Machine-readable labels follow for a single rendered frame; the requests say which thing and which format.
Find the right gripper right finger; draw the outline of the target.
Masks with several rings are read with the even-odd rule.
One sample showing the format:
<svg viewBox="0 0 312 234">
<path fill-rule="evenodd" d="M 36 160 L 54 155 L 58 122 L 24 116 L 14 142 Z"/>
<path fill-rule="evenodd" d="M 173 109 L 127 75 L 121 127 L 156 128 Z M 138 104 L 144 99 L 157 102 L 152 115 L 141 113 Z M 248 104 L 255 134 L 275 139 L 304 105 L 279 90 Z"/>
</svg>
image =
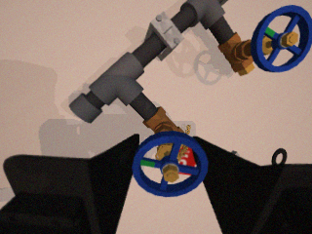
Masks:
<svg viewBox="0 0 312 234">
<path fill-rule="evenodd" d="M 222 234 L 259 234 L 284 189 L 312 187 L 312 164 L 260 166 L 193 137 L 209 162 L 203 183 Z"/>
</svg>

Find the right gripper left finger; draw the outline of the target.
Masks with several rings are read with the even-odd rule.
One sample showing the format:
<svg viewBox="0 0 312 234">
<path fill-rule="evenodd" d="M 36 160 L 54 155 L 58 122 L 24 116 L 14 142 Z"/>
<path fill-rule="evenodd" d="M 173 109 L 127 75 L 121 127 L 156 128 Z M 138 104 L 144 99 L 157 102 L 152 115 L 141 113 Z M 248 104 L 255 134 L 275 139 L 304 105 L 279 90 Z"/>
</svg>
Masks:
<svg viewBox="0 0 312 234">
<path fill-rule="evenodd" d="M 3 170 L 15 196 L 28 192 L 81 197 L 92 234 L 116 234 L 138 147 L 139 134 L 134 134 L 94 160 L 20 154 L 8 157 Z"/>
</svg>

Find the small black rubber ring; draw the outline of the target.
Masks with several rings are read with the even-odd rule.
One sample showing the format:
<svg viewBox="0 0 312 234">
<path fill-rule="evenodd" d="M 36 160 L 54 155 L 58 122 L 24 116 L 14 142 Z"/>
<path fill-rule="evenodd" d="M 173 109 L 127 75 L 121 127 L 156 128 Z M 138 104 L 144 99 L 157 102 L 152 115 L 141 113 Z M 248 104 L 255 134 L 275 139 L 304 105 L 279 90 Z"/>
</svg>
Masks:
<svg viewBox="0 0 312 234">
<path fill-rule="evenodd" d="M 272 156 L 272 164 L 277 164 L 277 163 L 276 163 L 276 158 L 277 158 L 277 156 L 278 156 L 280 153 L 283 154 L 283 160 L 282 160 L 282 162 L 281 162 L 280 164 L 285 164 L 285 163 L 286 163 L 286 161 L 287 161 L 287 151 L 286 151 L 284 148 L 279 148 L 279 149 L 277 149 L 277 150 L 274 152 L 274 154 L 273 154 L 273 156 Z"/>
</svg>

